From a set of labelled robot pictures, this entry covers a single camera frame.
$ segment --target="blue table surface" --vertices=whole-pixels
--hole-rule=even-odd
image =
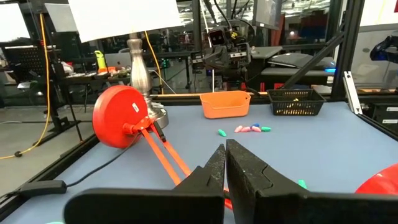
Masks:
[[[314,192],[353,193],[372,175],[398,162],[398,142],[359,119],[346,103],[325,103],[318,116],[274,116],[269,105],[251,105],[247,116],[229,119],[206,119],[201,106],[166,109],[170,124],[164,133],[191,169],[203,166],[227,138],[236,139],[291,180],[305,180]],[[233,132],[239,125],[254,123],[271,127],[272,131]],[[225,130],[228,137],[218,135],[219,129]],[[97,144],[57,179],[72,183],[119,153],[119,149]],[[142,139],[112,164],[68,189],[65,195],[32,198],[3,224],[62,221],[67,200],[95,187],[172,189],[174,183]],[[234,223],[233,213],[228,209],[224,222]]]

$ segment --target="white label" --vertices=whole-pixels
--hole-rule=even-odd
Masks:
[[[398,119],[383,120],[383,124],[398,124]]]
[[[132,104],[132,107],[134,108],[134,110],[136,111],[136,113],[138,113],[139,108],[138,108],[138,106],[136,105],[136,103],[133,103],[133,104]]]
[[[397,107],[387,108],[387,111],[395,111],[395,112],[397,112],[398,108]]]

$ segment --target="pink toy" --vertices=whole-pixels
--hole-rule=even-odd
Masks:
[[[251,128],[250,127],[244,127],[242,128],[241,132],[250,132]]]
[[[238,126],[236,129],[235,129],[235,133],[238,133],[238,132],[240,132],[240,131],[242,131],[242,129],[243,129],[243,126]]]
[[[251,129],[252,129],[253,131],[255,131],[255,132],[261,132],[261,129],[260,129],[259,127],[253,126],[253,127],[251,127]]]

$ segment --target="yellow bottle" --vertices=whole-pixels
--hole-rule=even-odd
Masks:
[[[102,54],[102,52],[99,50],[94,51],[94,54],[97,57],[98,69],[106,68],[104,54]]]

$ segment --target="green piece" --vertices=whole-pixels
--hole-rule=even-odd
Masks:
[[[307,189],[307,185],[305,185],[305,181],[304,181],[304,180],[298,180],[298,184],[299,184],[302,188]]]
[[[218,130],[218,134],[220,134],[220,136],[226,137],[225,131],[221,129]]]
[[[261,127],[261,131],[270,132],[270,131],[271,131],[271,128],[268,128],[268,127]]]

